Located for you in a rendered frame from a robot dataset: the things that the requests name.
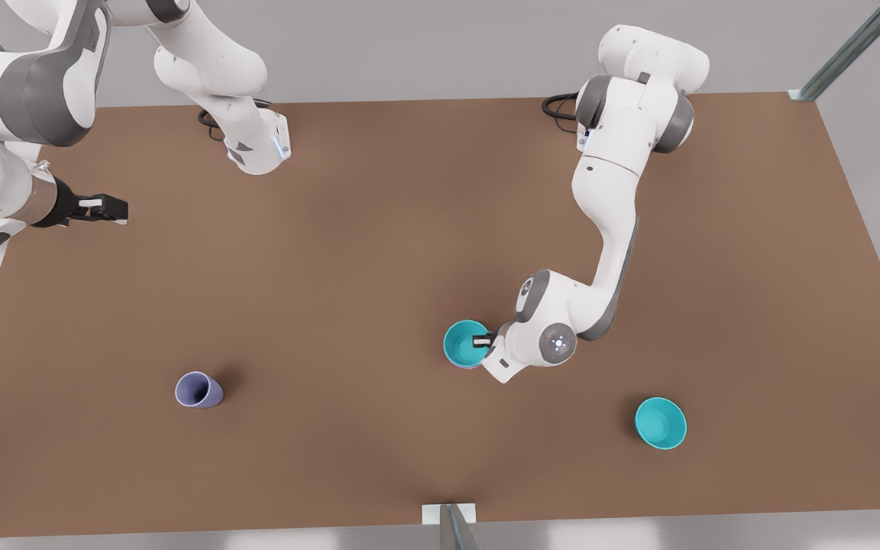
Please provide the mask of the teal bowl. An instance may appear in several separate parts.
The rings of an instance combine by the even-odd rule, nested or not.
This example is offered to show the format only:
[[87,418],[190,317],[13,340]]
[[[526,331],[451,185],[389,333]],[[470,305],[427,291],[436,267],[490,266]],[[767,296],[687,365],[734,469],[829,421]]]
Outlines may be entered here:
[[443,338],[443,351],[448,361],[461,369],[474,369],[485,358],[489,348],[472,347],[472,335],[490,333],[479,321],[464,319],[451,325]]
[[643,400],[635,411],[633,428],[647,445],[659,450],[671,450],[687,438],[688,421],[674,401],[650,397]]

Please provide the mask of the lilac cup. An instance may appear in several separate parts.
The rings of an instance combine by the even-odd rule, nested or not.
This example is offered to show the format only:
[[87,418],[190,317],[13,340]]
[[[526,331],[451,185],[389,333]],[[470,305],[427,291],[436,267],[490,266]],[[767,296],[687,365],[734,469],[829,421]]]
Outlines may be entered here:
[[210,408],[222,403],[225,396],[223,387],[206,373],[192,371],[186,373],[176,383],[175,400],[188,408]]

